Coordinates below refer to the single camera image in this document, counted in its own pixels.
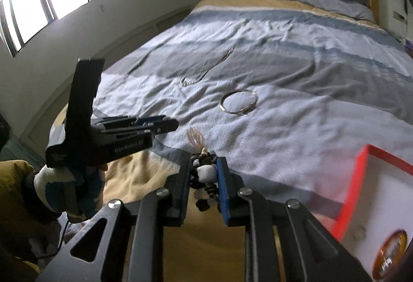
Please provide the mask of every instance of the silver chain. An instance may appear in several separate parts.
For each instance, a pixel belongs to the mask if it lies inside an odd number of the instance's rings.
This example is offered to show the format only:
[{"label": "silver chain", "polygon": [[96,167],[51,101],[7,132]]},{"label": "silver chain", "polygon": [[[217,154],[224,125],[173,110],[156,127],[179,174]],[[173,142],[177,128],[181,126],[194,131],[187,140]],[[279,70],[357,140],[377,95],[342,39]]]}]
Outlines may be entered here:
[{"label": "silver chain", "polygon": [[202,73],[201,77],[199,77],[198,79],[192,80],[191,82],[186,82],[185,79],[186,79],[187,76],[182,77],[182,79],[180,80],[181,86],[182,86],[182,87],[190,86],[190,85],[196,84],[197,82],[201,81],[202,78],[204,78],[205,75],[206,75],[211,69],[213,69],[213,68],[214,68],[215,66],[217,66],[219,63],[222,63],[223,61],[225,61],[225,60],[229,57],[229,55],[232,54],[233,51],[234,51],[234,49],[229,49],[229,50],[227,51],[227,53],[226,53],[218,62],[216,62],[214,65],[212,65],[209,69],[205,70],[205,71]]}]

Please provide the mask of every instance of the black cuff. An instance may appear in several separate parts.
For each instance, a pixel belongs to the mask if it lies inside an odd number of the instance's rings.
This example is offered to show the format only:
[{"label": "black cuff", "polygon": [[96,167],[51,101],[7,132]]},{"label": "black cuff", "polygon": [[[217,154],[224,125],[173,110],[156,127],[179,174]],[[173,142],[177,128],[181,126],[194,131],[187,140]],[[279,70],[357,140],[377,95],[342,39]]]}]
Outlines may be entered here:
[{"label": "black cuff", "polygon": [[34,188],[34,174],[24,178],[21,193],[26,209],[41,224],[49,224],[60,217],[61,213],[50,211],[40,200]]}]

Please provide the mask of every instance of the white and blue glove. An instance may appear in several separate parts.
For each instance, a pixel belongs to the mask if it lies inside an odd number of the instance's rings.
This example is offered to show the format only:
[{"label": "white and blue glove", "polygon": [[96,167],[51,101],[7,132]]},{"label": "white and blue glove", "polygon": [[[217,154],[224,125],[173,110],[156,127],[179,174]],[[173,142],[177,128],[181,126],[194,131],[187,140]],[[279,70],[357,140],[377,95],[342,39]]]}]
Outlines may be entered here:
[{"label": "white and blue glove", "polygon": [[103,204],[107,165],[99,168],[48,168],[34,177],[34,188],[52,212],[67,212],[71,222],[92,218]]}]

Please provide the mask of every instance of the white wall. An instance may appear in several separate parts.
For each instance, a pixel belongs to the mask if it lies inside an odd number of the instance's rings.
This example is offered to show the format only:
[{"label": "white wall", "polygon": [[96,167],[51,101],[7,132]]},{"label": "white wall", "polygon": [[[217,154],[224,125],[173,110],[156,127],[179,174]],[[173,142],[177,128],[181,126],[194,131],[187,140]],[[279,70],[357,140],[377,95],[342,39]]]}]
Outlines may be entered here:
[{"label": "white wall", "polygon": [[[0,43],[0,113],[20,136],[32,117],[73,73],[77,58],[94,55],[118,37],[197,0],[95,0],[47,26],[11,58]],[[392,11],[403,0],[380,0],[382,26],[401,34]]]}]

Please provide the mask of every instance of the gold bangle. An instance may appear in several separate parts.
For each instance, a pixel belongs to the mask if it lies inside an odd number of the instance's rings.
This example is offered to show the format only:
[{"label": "gold bangle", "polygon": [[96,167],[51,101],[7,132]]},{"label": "gold bangle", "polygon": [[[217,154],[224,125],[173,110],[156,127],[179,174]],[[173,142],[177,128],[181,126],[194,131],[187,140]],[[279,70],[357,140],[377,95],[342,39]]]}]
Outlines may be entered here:
[{"label": "gold bangle", "polygon": [[[225,99],[228,98],[229,96],[235,94],[235,93],[240,93],[240,92],[249,92],[249,93],[251,93],[251,94],[255,97],[255,100],[254,100],[251,104],[249,104],[247,107],[242,108],[242,109],[240,109],[239,111],[235,111],[235,112],[228,111],[228,110],[224,107],[224,101],[225,101]],[[223,110],[224,112],[228,113],[228,114],[244,115],[244,114],[248,113],[249,111],[253,110],[253,109],[256,107],[257,102],[258,102],[258,96],[257,96],[257,94],[256,94],[254,91],[247,90],[247,89],[240,89],[240,90],[235,90],[235,91],[231,91],[231,92],[228,92],[228,93],[224,94],[224,95],[221,97],[221,100],[219,101],[219,108],[220,108],[221,110]]]}]

